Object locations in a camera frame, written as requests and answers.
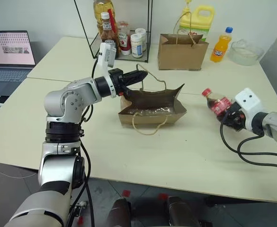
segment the electrical cable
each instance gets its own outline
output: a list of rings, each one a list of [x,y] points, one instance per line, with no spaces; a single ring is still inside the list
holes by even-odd
[[[264,137],[264,134],[261,134],[261,135],[258,135],[258,136],[254,136],[254,137],[250,137],[250,138],[247,138],[245,140],[243,140],[242,142],[240,142],[240,144],[238,145],[237,147],[237,152],[238,152],[238,156],[245,162],[249,163],[249,164],[252,164],[252,165],[256,165],[256,166],[272,166],[272,167],[277,167],[277,164],[272,164],[272,163],[259,163],[259,162],[252,162],[252,161],[249,161],[247,160],[245,157],[242,156],[242,153],[241,153],[241,147],[244,143],[250,141],[250,140],[255,140],[255,139],[259,139],[259,138],[262,138]]]
[[[93,69],[92,69],[92,75],[91,77],[94,78],[94,72],[95,72],[95,68],[96,68],[96,65],[97,65],[97,62],[98,62],[98,59],[96,59],[96,61],[94,62],[94,65],[93,65]],[[82,114],[81,116],[81,121],[80,121],[80,125],[83,123],[83,122],[87,122],[90,120],[92,114],[93,114],[93,105],[91,105],[91,112],[90,112],[90,115],[89,117],[86,119],[85,118],[85,115],[87,114],[87,112],[89,111],[90,109],[90,106],[88,106],[86,108],[86,110],[84,111],[84,113]],[[85,156],[87,158],[87,161],[88,161],[88,174],[87,176],[85,176],[85,181],[84,181],[84,184],[82,186],[82,189],[80,190],[78,196],[76,197],[76,199],[74,200],[73,204],[71,205],[70,209],[69,209],[69,213],[70,213],[70,217],[71,218],[74,218],[74,216],[72,215],[73,212],[74,212],[74,209],[75,209],[75,206],[78,202],[78,200],[80,199],[81,195],[83,194],[84,190],[87,191],[87,194],[88,194],[88,201],[89,201],[89,208],[90,208],[90,218],[91,218],[91,227],[95,227],[95,220],[94,220],[94,210],[93,210],[93,203],[92,203],[92,197],[91,197],[91,192],[90,192],[90,189],[89,189],[89,186],[88,186],[88,181],[89,181],[89,178],[90,178],[90,174],[91,174],[91,159],[89,157],[89,154],[85,148],[85,146],[83,145],[82,141],[80,140],[80,146],[83,150],[83,152],[85,153]]]
[[[225,120],[228,117],[229,112],[227,111],[226,114],[223,117],[223,120],[220,123],[220,137],[222,138],[223,143],[225,144],[225,146],[233,151],[234,153],[238,154],[238,151],[233,149],[225,140],[224,135],[223,135],[223,123],[225,122]],[[241,152],[242,155],[273,155],[273,156],[277,156],[277,153],[272,153],[272,152]]]
[[[227,116],[228,116],[228,111],[226,112],[225,116],[223,117],[223,120],[221,122],[221,125],[220,125],[220,135],[221,135],[221,138],[223,140],[223,143],[227,146],[228,149],[230,149],[231,151],[235,152],[238,154],[238,156],[245,162],[249,163],[249,164],[252,164],[252,165],[256,165],[256,166],[271,166],[271,167],[277,167],[277,164],[272,164],[272,163],[258,163],[258,162],[252,162],[252,161],[249,161],[247,160],[245,157],[243,157],[242,155],[246,155],[246,154],[252,154],[252,153],[246,153],[246,152],[241,152],[241,147],[243,146],[244,143],[250,141],[250,140],[255,140],[255,139],[259,139],[259,138],[262,138],[264,137],[264,133],[258,135],[258,136],[254,136],[254,137],[250,137],[250,138],[247,138],[245,140],[243,140],[242,142],[239,143],[238,147],[237,147],[237,150],[231,148],[229,146],[229,144],[225,141],[224,139],[224,136],[223,136],[223,123],[224,121],[226,120]],[[268,152],[260,152],[259,154],[268,154]]]
[[[96,60],[95,60],[95,62],[94,62],[94,65],[93,65],[92,75],[91,75],[92,78],[94,78],[94,72],[95,72],[95,68],[96,68],[96,66],[97,66],[97,62],[98,62],[98,58],[96,58]],[[88,107],[86,108],[85,112],[82,114],[81,121],[80,121],[80,125],[81,125],[83,122],[87,122],[88,120],[90,120],[90,118],[91,118],[91,116],[92,116],[92,114],[93,114],[93,109],[94,109],[94,108],[93,108],[93,105],[91,105],[91,113],[90,113],[88,119],[86,119],[85,116],[86,116],[87,112],[89,111],[89,109],[90,109],[90,106],[88,106]]]
[[[28,178],[28,177],[32,177],[32,176],[36,175],[36,174],[32,174],[32,175],[29,175],[29,176],[17,177],[17,176],[9,176],[9,175],[6,175],[6,174],[4,174],[2,172],[0,172],[0,174],[4,175],[6,177],[14,178],[14,179],[23,179],[23,178]]]

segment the laptop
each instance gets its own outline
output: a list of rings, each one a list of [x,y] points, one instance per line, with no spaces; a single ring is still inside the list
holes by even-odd
[[[35,65],[27,31],[0,31],[0,96],[10,96]]]

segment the glass bowl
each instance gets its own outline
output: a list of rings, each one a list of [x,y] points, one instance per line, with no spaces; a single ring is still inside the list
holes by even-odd
[[[256,64],[263,53],[263,49],[241,39],[232,43],[229,58],[237,64],[250,66]]]

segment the bottle label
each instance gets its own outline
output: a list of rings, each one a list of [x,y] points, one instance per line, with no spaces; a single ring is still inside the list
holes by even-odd
[[[143,54],[143,47],[142,45],[132,45],[132,55],[134,57],[140,57]]]
[[[115,41],[114,40],[111,40],[111,39],[107,39],[107,40],[105,40],[105,43],[107,43],[107,44],[110,44],[112,47],[114,47],[115,48]]]
[[[224,52],[218,51],[218,50],[215,50],[215,49],[214,49],[214,55],[215,55],[215,56],[223,56],[223,54],[224,54]]]
[[[112,26],[110,22],[102,22],[102,28],[104,30],[112,30]]]
[[[125,33],[118,33],[119,44],[121,47],[127,47],[128,36]]]
[[[214,106],[211,107],[211,110],[216,114],[216,116],[220,115],[224,111],[227,110],[232,103],[226,97],[222,98],[219,102],[216,102]]]

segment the bottle cap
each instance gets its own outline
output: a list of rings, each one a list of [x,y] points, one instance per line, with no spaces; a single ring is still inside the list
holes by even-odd
[[[208,94],[210,94],[212,91],[211,89],[207,88],[206,90],[204,90],[201,94],[206,97]]]
[[[145,36],[146,35],[146,29],[144,29],[144,28],[137,28],[137,29],[135,29],[135,33],[136,34],[141,34],[142,36]]]
[[[133,41],[133,42],[141,42],[142,41],[142,35],[141,34],[133,34],[133,35],[131,35],[131,41]]]
[[[227,27],[226,29],[225,29],[225,32],[226,33],[231,33],[233,31],[233,28],[232,27]]]
[[[129,23],[124,21],[124,20],[121,20],[121,21],[118,21],[117,27],[118,28],[128,28],[129,27]]]
[[[102,12],[101,13],[101,18],[104,20],[110,19],[110,15],[108,12]]]

